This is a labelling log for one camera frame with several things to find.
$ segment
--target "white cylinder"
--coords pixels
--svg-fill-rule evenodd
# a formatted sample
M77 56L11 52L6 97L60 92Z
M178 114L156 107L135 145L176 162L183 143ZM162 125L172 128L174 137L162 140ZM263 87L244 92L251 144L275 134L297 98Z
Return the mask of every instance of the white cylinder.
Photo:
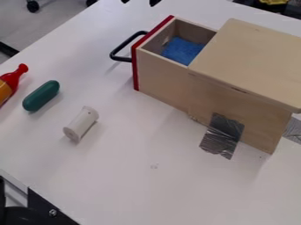
M80 114L68 126L63 128L63 132L72 141L79 143L98 118L99 114L95 109L84 106Z

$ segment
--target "wooden lid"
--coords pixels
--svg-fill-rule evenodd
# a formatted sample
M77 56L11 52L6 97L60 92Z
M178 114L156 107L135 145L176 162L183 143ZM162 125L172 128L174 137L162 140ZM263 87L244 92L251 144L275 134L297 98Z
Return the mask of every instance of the wooden lid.
M301 113L301 39L228 20L189 65L189 73Z

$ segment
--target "blue material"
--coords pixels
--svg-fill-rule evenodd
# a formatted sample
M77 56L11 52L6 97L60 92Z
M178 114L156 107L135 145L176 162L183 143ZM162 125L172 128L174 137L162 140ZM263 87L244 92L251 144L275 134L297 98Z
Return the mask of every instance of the blue material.
M188 66L190 62L205 47L203 44L195 44L179 37L172 38L162 52L162 56Z

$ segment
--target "duct tape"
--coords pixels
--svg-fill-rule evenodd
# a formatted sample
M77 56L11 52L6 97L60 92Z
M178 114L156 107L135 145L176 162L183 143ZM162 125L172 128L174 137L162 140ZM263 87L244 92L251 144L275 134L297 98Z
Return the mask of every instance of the duct tape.
M200 148L212 154L219 154L230 160L244 128L245 125L236 120L229 120L222 115L213 113Z
M283 137L301 144L301 121L294 117L290 118L290 122L283 133Z

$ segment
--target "green object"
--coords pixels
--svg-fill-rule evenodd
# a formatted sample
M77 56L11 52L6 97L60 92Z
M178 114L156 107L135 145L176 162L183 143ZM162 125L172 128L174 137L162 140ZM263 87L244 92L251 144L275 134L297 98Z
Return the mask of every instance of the green object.
M57 81L48 81L24 98L23 107L29 112L37 112L57 95L59 89Z

